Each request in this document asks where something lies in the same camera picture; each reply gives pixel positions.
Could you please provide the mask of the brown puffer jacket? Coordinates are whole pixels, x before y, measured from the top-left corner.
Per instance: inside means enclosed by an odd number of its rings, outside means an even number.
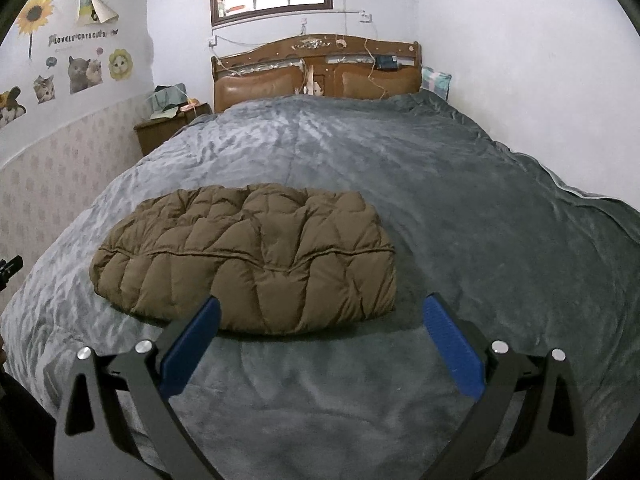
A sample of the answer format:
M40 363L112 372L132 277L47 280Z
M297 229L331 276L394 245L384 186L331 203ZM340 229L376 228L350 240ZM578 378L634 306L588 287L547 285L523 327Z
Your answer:
M355 191L259 183L177 190L140 203L104 238L94 291L168 323L208 297L228 332L290 336L394 310L395 248Z

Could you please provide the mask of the cat in hat sticker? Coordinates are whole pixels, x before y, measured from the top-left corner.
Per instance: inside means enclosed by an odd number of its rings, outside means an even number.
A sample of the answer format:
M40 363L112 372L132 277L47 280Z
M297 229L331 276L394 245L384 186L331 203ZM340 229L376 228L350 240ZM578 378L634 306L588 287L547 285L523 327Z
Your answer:
M3 92L0 96L0 128L4 128L16 118L26 114L24 105L17 102L21 94L21 89L13 87L11 90Z

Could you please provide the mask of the grey plush bed blanket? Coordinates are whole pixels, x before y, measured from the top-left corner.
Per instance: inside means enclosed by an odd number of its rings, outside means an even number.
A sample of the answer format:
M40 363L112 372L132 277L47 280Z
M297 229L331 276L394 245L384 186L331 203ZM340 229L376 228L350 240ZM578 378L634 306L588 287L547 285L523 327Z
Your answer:
M396 249L397 307L319 336L216 337L172 407L228 479L415 479L472 402L421 322L441 294L485 336L564 350L588 468L639 413L639 216L559 188L430 92L386 101L304 96L198 119L126 170L49 247L1 318L8 372L49 412L76 351L131 349L158 328L96 296L90 260L141 202L178 188L356 191Z

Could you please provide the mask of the small tabby kitten sticker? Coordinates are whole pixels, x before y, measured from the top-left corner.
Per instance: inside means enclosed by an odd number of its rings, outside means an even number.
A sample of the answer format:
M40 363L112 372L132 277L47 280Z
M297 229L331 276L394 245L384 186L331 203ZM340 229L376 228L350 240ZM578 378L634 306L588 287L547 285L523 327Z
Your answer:
M32 84L36 99L39 104L49 102L55 99L54 77L38 76Z

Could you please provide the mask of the brown wooden nightstand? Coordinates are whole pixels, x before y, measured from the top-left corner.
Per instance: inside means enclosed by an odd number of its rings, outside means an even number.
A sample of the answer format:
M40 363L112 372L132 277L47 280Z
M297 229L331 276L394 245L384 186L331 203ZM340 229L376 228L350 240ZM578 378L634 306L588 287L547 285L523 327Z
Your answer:
M142 155L149 155L175 136L181 128L190 125L198 116L210 114L212 114L212 109L208 103L204 103L186 112L179 112L171 118L153 119L135 125L134 132L137 135Z

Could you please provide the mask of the two grey cats sticker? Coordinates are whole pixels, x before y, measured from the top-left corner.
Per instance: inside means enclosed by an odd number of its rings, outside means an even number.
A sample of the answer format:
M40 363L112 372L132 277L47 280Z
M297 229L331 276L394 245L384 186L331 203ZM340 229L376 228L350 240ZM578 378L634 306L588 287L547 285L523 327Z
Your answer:
M70 94L102 84L102 63L99 60L68 58L67 76L70 80Z

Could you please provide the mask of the green bag on nightstand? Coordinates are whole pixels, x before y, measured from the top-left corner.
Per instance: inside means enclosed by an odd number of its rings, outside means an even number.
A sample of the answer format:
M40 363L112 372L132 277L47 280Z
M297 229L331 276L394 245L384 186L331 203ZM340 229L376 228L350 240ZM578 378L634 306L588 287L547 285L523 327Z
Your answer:
M174 117L183 105L189 102L183 82L170 86L157 86L149 96L152 120Z

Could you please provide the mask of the yellow flower cat sticker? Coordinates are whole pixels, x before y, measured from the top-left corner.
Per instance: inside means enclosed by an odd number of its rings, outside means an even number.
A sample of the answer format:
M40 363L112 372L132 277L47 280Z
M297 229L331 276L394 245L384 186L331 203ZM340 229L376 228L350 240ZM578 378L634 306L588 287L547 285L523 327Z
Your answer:
M108 69L114 80L128 79L134 69L130 53L126 49L116 49L108 57Z

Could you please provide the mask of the checkered pastel pillow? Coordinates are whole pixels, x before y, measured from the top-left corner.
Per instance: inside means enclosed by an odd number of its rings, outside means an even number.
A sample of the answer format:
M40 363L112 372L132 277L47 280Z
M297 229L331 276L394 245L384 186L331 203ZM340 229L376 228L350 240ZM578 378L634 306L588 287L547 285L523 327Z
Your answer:
M452 76L450 74L433 70L431 67L424 66L421 70L422 80L421 88L431 91L444 101L448 100L450 82Z

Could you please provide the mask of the brown wooden headboard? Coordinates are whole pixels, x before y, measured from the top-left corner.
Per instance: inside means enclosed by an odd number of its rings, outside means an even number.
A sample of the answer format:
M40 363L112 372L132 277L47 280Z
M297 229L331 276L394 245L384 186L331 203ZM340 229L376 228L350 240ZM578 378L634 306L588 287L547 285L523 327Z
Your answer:
M393 55L398 70L374 68L375 55ZM418 42L310 34L288 37L250 51L212 57L214 111L278 96L385 100L421 87Z

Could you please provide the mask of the black device on headboard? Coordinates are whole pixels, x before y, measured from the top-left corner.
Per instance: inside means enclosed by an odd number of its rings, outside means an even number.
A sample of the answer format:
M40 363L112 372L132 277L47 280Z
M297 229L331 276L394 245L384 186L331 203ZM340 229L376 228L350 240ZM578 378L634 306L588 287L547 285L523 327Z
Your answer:
M374 68L381 72L392 72L398 70L399 64L397 58L393 55L380 55L374 57Z

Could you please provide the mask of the sunflower wall sticker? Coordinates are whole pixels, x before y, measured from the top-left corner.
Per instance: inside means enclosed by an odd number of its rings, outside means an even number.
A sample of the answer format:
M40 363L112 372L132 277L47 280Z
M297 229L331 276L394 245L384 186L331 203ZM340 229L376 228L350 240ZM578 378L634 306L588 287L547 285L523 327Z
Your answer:
M34 33L49 23L54 12L53 0L27 0L15 20L17 33L28 37L28 57L32 57Z

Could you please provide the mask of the peeling paper wall poster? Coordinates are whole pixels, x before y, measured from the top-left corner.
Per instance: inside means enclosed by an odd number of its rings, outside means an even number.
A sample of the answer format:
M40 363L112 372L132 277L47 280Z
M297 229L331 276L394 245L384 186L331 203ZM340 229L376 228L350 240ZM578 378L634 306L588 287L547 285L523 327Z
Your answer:
M119 15L102 0L78 0L76 24L88 26L117 21Z

